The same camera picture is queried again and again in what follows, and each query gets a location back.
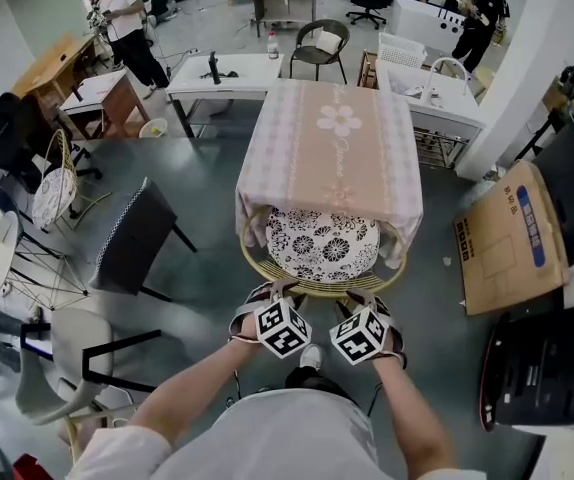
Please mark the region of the dark wicker chair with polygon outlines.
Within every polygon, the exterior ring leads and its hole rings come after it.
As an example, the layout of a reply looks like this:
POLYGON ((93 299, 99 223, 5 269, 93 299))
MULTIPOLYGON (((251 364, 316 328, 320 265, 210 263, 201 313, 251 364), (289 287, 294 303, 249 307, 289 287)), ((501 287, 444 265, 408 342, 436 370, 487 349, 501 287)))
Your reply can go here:
POLYGON ((306 64, 315 66, 315 80, 319 80, 319 70, 323 65, 330 65, 337 63, 340 67, 343 82, 347 83, 347 77, 344 71, 344 67, 340 58, 340 52, 347 45, 350 38, 350 32, 346 25, 341 22, 332 19, 321 19, 316 20, 303 26, 296 37, 296 47, 291 55, 289 61, 289 77, 293 77, 293 62, 295 60, 304 62, 306 64), (329 55, 321 50, 318 50, 315 45, 305 45, 304 40, 308 34, 313 34, 318 31, 319 34, 322 30, 326 30, 337 34, 342 38, 342 42, 339 46, 338 51, 329 55))

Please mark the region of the wooden chair brown seat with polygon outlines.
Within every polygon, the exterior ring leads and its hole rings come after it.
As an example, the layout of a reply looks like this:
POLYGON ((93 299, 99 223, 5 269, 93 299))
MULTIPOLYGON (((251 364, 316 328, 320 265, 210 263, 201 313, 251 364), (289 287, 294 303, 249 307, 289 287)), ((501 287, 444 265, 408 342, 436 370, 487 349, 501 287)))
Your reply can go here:
POLYGON ((73 464, 81 457, 97 430, 124 427, 136 412, 138 403, 129 390, 115 387, 113 390, 121 393, 127 403, 109 407, 95 398, 82 409, 65 416, 60 421, 58 436, 68 446, 73 464))

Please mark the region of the floral round seat cushion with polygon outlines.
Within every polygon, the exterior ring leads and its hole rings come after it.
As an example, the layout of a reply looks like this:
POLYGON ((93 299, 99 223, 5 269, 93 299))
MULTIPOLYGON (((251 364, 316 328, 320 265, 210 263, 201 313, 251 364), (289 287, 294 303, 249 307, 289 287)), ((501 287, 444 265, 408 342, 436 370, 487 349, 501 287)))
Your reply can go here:
POLYGON ((74 171, 57 168, 41 181, 32 203, 32 222, 38 229, 54 224, 76 198, 77 177, 74 171))
POLYGON ((265 232, 269 255, 280 268, 323 283, 359 277, 374 265, 380 246, 377 221, 346 214, 274 208, 265 232))

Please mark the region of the table with pink tablecloth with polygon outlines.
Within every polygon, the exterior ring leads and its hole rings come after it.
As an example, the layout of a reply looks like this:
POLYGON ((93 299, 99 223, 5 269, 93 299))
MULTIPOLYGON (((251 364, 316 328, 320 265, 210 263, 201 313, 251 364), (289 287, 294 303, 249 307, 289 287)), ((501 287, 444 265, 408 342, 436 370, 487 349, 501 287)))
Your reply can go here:
POLYGON ((255 211, 310 210, 391 225, 380 247, 402 261, 420 227, 423 200, 406 99, 370 88, 279 79, 267 92, 235 189, 236 233, 264 246, 255 211))

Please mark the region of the white desk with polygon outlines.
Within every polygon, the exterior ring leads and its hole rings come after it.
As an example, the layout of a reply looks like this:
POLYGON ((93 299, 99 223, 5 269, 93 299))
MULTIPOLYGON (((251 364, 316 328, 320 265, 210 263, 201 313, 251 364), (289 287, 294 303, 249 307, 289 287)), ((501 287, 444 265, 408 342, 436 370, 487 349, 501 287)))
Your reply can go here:
POLYGON ((221 84, 215 85, 209 55, 183 61, 166 88, 185 136, 195 139, 207 126, 231 124, 262 102, 281 76, 284 56, 216 54, 221 84))

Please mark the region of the white sink counter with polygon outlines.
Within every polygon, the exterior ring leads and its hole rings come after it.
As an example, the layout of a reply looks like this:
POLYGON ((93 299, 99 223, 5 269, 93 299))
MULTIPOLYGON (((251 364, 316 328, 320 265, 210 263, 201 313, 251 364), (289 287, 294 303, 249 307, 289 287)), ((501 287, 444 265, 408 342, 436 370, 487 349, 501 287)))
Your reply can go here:
POLYGON ((435 71, 379 61, 378 87, 409 106, 419 162, 452 169, 483 129, 480 109, 467 83, 435 71))

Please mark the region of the white pillow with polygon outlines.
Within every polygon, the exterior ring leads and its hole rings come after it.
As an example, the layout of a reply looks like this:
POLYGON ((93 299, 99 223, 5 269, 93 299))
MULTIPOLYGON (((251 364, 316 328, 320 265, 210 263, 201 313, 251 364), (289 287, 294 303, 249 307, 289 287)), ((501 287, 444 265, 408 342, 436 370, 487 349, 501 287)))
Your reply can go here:
POLYGON ((317 38, 315 47, 329 55, 335 54, 342 42, 342 38, 335 33, 322 30, 317 38))

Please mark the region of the person's left hand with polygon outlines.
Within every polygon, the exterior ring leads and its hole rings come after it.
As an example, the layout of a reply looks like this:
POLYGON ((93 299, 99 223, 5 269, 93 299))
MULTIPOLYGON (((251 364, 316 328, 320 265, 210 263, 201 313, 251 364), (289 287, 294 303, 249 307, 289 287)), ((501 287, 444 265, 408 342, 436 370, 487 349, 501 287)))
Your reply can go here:
POLYGON ((253 313, 246 314, 242 319, 238 336, 248 341, 258 341, 256 319, 253 313))

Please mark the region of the white slatted basket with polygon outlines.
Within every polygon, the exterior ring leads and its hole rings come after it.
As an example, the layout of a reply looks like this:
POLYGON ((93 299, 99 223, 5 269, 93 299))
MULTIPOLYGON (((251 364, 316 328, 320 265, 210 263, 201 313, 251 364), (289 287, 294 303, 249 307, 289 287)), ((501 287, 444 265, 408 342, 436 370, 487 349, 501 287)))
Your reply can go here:
POLYGON ((420 69, 426 57, 427 52, 421 43, 385 32, 379 34, 379 61, 420 69))

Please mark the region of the person's white shoe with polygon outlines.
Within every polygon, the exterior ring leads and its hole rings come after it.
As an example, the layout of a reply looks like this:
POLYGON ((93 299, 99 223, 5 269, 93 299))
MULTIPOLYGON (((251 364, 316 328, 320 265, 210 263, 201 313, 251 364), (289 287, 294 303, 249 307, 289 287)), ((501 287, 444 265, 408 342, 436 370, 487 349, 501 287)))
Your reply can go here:
POLYGON ((321 369, 322 362, 323 353, 321 347, 316 344, 309 344, 301 352, 299 367, 319 371, 321 369))

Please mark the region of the light wooden desk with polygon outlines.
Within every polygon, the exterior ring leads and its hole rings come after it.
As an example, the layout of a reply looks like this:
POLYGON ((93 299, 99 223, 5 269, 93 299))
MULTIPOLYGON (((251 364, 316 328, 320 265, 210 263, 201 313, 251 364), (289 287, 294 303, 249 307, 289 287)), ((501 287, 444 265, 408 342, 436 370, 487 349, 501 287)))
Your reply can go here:
POLYGON ((61 105, 73 93, 72 88, 87 77, 83 59, 94 56, 94 43, 91 35, 74 38, 64 34, 36 58, 11 92, 19 98, 35 96, 44 109, 61 105))

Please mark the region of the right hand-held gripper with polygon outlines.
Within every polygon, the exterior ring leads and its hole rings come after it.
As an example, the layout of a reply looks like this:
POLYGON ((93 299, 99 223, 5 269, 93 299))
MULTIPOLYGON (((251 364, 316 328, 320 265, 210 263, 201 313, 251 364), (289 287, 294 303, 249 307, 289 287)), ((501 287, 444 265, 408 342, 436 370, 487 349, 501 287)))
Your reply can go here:
POLYGON ((404 346, 400 353, 384 350, 389 328, 401 332, 382 300, 363 289, 348 289, 346 295, 355 305, 351 311, 341 301, 336 301, 344 321, 329 331, 334 348, 352 366, 378 358, 395 357, 402 367, 406 367, 404 346))

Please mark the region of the dark grey upholstered chair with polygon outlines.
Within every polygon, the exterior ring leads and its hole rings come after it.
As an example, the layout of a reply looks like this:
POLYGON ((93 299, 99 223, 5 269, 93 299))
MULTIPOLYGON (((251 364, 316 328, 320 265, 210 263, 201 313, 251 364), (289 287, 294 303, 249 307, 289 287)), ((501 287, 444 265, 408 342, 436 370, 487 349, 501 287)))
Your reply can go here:
POLYGON ((172 299, 145 286, 149 271, 170 234, 195 253, 197 248, 177 225, 177 215, 154 181, 143 180, 103 242, 89 284, 112 293, 143 293, 163 302, 172 299))

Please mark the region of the white bucket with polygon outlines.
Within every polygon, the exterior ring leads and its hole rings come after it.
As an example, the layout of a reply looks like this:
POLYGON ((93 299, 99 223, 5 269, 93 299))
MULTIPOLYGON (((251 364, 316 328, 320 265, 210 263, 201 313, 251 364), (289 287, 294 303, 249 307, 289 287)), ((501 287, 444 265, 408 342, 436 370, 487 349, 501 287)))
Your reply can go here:
POLYGON ((160 138, 168 131, 168 121, 165 118, 154 118, 146 122, 139 130, 139 138, 160 138))

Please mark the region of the black appliance with red rim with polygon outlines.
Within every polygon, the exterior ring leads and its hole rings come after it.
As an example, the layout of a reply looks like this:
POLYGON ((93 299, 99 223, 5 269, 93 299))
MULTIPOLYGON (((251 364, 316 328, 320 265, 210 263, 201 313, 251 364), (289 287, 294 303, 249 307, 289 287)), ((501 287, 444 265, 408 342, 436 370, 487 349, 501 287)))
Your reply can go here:
POLYGON ((501 316, 483 360, 479 417, 487 431, 574 425, 574 309, 501 316))

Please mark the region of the white cabinet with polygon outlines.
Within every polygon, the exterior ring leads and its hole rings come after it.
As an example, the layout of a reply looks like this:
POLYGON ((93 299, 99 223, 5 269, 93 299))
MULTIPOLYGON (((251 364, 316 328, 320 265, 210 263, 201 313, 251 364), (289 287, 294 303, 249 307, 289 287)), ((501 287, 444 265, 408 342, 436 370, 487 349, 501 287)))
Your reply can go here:
POLYGON ((416 0, 393 0, 387 30, 396 36, 450 53, 462 34, 465 18, 442 7, 416 0))

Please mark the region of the small wooden table white top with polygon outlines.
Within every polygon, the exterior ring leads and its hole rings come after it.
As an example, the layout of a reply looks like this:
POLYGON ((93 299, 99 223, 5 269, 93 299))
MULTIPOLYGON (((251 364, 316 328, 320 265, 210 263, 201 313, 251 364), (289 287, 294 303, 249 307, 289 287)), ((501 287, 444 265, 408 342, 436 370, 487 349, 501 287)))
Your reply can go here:
POLYGON ((134 112, 140 114, 141 126, 150 117, 133 88, 125 70, 85 79, 59 107, 85 140, 106 134, 118 138, 136 138, 139 131, 134 112))

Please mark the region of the person's white t-shirt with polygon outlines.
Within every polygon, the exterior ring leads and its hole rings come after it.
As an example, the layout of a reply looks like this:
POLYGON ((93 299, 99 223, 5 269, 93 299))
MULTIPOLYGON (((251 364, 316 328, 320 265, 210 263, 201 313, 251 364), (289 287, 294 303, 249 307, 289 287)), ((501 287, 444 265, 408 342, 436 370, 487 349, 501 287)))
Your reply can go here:
POLYGON ((137 426, 98 430, 67 480, 392 480, 371 423, 345 398, 309 389, 250 395, 173 449, 137 426))

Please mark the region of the red box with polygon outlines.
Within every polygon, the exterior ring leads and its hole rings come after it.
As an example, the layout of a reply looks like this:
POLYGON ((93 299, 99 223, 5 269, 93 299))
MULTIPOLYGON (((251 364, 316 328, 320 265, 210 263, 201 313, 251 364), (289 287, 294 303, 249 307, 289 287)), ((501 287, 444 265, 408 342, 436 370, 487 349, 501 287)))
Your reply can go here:
POLYGON ((51 475, 30 454, 21 455, 12 465, 14 480, 54 480, 51 475))

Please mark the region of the person's left forearm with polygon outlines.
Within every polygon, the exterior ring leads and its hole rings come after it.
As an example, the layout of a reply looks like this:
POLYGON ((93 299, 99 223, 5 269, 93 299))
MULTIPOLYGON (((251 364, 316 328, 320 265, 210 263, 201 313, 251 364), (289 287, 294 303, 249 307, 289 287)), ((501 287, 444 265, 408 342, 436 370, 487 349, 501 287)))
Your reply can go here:
POLYGON ((174 444, 259 349, 259 344, 239 340, 226 343, 158 386, 138 407, 129 425, 151 430, 174 444))

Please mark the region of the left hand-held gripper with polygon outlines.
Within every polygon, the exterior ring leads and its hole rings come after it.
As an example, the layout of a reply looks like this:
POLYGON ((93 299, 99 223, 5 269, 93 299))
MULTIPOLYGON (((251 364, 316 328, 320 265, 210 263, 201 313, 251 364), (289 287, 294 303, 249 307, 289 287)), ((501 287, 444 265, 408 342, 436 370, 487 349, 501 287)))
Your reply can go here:
POLYGON ((307 295, 294 293, 292 288, 297 285, 297 280, 286 278, 253 289, 230 322, 229 338, 261 344, 278 358, 291 356, 309 345, 312 328, 300 314, 306 306, 307 295), (255 315, 257 342, 238 336, 241 321, 248 313, 255 315))

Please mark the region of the cardboard box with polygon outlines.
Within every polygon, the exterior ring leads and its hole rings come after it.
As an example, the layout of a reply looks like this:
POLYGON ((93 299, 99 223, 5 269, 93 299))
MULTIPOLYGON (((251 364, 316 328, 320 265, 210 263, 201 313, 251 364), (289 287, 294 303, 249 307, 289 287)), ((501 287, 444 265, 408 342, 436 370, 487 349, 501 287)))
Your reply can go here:
POLYGON ((455 220, 464 307, 481 315, 563 287, 568 259, 538 168, 520 160, 455 220))

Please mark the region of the wooden rack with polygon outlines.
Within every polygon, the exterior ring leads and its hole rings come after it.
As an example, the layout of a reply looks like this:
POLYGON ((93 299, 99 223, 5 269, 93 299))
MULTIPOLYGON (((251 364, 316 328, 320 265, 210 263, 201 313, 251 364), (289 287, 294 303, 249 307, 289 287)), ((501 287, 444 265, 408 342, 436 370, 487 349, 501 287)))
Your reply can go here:
POLYGON ((363 88, 377 89, 376 74, 377 54, 364 50, 361 56, 357 86, 363 88))

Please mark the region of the person's right forearm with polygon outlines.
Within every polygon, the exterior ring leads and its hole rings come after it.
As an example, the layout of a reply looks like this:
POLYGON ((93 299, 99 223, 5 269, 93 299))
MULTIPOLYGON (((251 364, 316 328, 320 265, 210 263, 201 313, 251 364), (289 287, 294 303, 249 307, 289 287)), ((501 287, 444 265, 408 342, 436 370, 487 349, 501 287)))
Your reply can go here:
POLYGON ((446 431, 400 361, 387 356, 375 359, 372 364, 388 400, 408 478, 417 480, 432 471, 455 469, 455 456, 446 431))

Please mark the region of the white curved faucet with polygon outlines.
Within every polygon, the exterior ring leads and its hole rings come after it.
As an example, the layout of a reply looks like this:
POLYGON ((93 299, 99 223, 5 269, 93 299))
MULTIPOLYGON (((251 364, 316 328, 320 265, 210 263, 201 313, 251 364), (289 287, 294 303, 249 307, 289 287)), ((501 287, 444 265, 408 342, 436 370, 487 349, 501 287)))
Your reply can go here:
POLYGON ((427 79, 427 83, 424 86, 423 92, 422 92, 422 97, 421 100, 425 103, 429 103, 433 94, 433 85, 432 85, 432 80, 433 80, 433 76, 436 73, 435 69, 437 67, 439 67, 441 64, 444 63, 449 63, 452 64, 453 66, 457 66, 458 68, 461 69, 462 74, 463 74, 463 90, 462 90, 462 95, 465 96, 467 94, 467 90, 468 90, 468 71, 466 70, 466 68, 464 67, 464 65, 457 59, 453 58, 453 57, 440 57, 438 59, 436 59, 433 64, 430 66, 429 69, 429 76, 427 79))

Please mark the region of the person's black trousers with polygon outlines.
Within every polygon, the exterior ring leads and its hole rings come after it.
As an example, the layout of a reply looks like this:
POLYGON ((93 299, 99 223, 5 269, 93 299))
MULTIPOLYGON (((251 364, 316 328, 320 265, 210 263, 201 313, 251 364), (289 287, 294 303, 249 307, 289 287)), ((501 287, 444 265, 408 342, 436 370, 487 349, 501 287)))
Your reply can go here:
POLYGON ((331 393, 351 401, 354 399, 336 382, 322 375, 312 366, 295 368, 285 379, 286 389, 312 389, 331 393))

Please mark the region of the rattan chair with floral cushion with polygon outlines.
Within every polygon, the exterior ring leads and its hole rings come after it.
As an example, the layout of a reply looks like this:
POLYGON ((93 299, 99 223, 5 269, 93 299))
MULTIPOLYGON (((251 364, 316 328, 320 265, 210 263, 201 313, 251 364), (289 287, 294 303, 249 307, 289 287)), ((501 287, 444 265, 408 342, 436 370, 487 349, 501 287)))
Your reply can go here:
MULTIPOLYGON (((270 257, 262 261, 257 261, 249 252, 248 246, 245 242, 245 236, 251 224, 256 218, 266 216, 270 213, 272 207, 263 205, 254 210, 254 212, 247 218, 243 225, 243 230, 239 236, 239 243, 241 252, 248 262, 248 264, 265 280, 293 280, 286 271, 281 269, 270 257)), ((306 294, 308 296, 320 299, 341 300, 346 299, 346 292, 349 289, 364 289, 371 294, 377 294, 392 284, 403 274, 407 265, 408 248, 404 246, 399 232, 389 223, 385 223, 385 227, 396 238, 396 244, 401 246, 401 262, 396 272, 387 280, 379 277, 374 270, 363 273, 360 276, 343 281, 340 283, 323 283, 318 281, 296 279, 298 285, 292 288, 296 294, 306 294)))

